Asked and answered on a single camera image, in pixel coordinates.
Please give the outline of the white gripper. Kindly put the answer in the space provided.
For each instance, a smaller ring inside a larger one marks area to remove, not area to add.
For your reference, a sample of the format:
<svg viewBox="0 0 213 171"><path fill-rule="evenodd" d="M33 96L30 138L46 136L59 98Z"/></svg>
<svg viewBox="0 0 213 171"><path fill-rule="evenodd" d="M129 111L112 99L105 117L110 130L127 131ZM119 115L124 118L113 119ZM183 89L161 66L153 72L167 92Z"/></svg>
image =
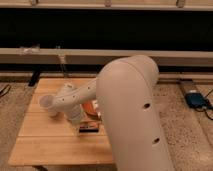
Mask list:
<svg viewBox="0 0 213 171"><path fill-rule="evenodd" d="M83 110L80 106L73 107L67 114L67 119L73 124L78 125L83 119Z"/></svg>

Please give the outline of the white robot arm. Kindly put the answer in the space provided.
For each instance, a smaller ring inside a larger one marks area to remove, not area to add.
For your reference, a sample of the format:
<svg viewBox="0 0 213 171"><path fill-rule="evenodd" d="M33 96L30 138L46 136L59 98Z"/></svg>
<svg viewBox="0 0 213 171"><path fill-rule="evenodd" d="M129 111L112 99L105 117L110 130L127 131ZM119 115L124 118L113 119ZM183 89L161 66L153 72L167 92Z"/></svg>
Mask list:
<svg viewBox="0 0 213 171"><path fill-rule="evenodd" d="M175 171L155 108L159 70L145 55L114 60L78 89L55 97L60 112L96 99L118 171Z"/></svg>

